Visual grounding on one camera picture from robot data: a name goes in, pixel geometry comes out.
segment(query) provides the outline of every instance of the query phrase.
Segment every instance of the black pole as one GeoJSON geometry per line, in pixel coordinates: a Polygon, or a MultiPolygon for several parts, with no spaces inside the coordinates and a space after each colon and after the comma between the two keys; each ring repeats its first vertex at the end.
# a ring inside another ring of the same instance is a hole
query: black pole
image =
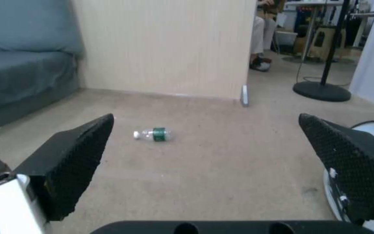
{"type": "Polygon", "coordinates": [[[327,81],[328,72],[330,71],[331,62],[334,58],[334,52],[336,51],[336,46],[339,41],[339,37],[341,35],[341,30],[343,26],[344,17],[347,13],[347,9],[349,8],[350,0],[344,0],[342,10],[340,11],[339,21],[337,21],[336,25],[336,32],[333,36],[333,42],[331,44],[330,52],[328,53],[327,62],[325,63],[325,68],[322,73],[320,85],[324,86],[327,81]]]}

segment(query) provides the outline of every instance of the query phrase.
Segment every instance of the carpet floor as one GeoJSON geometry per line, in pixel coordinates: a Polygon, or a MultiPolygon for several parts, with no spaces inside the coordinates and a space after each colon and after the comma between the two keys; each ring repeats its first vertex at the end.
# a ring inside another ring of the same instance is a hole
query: carpet floor
{"type": "MultiPolygon", "coordinates": [[[[349,81],[346,73],[354,69],[339,66],[330,80],[349,81]]],[[[76,211],[52,224],[54,233],[89,233],[122,220],[334,219],[323,166],[298,115],[352,126],[374,120],[374,104],[299,96],[292,91],[297,69],[278,56],[269,73],[250,71],[249,108],[238,101],[82,89],[0,128],[0,157],[15,168],[55,132],[114,114],[92,183],[76,211]],[[132,138],[134,130],[155,126],[172,129],[174,139],[132,138]]],[[[302,75],[312,71],[322,66],[304,65],[302,75]]]]}

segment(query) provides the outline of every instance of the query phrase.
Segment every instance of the white bottle cap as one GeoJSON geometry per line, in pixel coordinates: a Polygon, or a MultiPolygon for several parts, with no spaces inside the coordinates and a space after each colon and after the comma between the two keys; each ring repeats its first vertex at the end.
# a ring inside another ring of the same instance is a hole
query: white bottle cap
{"type": "Polygon", "coordinates": [[[139,139],[139,132],[138,131],[134,131],[134,138],[139,139]]]}

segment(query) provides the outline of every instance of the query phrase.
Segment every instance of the gray couch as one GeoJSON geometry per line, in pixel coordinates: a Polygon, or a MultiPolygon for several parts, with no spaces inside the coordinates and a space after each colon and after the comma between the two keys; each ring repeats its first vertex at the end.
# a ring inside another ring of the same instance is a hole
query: gray couch
{"type": "Polygon", "coordinates": [[[0,126],[77,90],[81,53],[68,0],[0,0],[0,126]]]}

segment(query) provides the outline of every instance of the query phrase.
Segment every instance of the textured gripper pad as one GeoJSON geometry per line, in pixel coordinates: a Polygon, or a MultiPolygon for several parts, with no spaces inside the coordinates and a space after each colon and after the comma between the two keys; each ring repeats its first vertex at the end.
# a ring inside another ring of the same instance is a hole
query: textured gripper pad
{"type": "Polygon", "coordinates": [[[15,169],[28,175],[49,221],[74,211],[98,167],[113,127],[107,114],[75,129],[58,132],[15,169]]]}
{"type": "Polygon", "coordinates": [[[299,124],[334,182],[349,200],[352,221],[374,219],[374,136],[315,116],[301,114],[299,124]]]}

